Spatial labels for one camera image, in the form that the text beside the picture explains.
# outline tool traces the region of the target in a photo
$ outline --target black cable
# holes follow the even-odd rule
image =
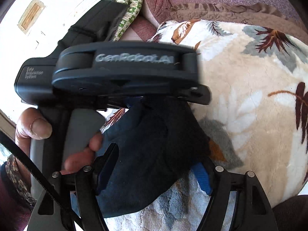
[[[48,182],[45,176],[37,168],[37,166],[31,161],[31,159],[2,131],[0,131],[0,143],[10,151],[33,175],[33,177],[41,184],[50,197],[66,212],[69,213],[72,220],[76,222],[79,227],[83,229],[80,217],[72,210],[71,207],[65,206],[62,202],[60,195],[54,189],[54,187]]]

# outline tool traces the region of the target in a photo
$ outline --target finger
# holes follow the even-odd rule
[[[89,148],[92,151],[97,152],[98,150],[100,150],[102,142],[103,142],[103,135],[101,132],[98,132],[90,139]]]
[[[91,165],[94,157],[95,152],[86,147],[83,151],[70,155],[64,163],[64,168],[69,173],[75,173],[82,167]]]
[[[42,140],[50,137],[52,127],[35,108],[28,108],[16,124],[15,143],[27,154],[30,153],[31,138]]]

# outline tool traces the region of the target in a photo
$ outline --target sleeve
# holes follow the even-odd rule
[[[0,167],[0,230],[23,231],[29,222],[34,204],[31,205],[16,189],[10,172],[17,177],[19,172],[16,169],[11,171],[12,167],[8,166],[10,160],[14,160],[14,157],[9,157],[8,162]]]
[[[279,231],[308,228],[308,195],[294,196],[273,208]]]

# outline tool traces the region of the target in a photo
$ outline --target hand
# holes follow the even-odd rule
[[[52,133],[51,125],[44,119],[41,113],[35,108],[28,108],[19,117],[16,124],[15,143],[30,156],[31,138],[42,140],[49,138]],[[103,136],[99,132],[95,134],[87,147],[82,152],[69,156],[62,170],[62,174],[74,173],[83,166],[91,165],[94,161],[95,152],[101,148]],[[27,186],[31,187],[30,172],[17,159],[17,166]]]

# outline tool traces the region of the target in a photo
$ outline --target white wall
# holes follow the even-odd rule
[[[17,24],[31,1],[16,0],[0,24],[0,108],[14,122],[29,107],[20,102],[13,86],[23,62],[49,55],[68,28],[99,0],[41,0],[46,8],[25,35]]]

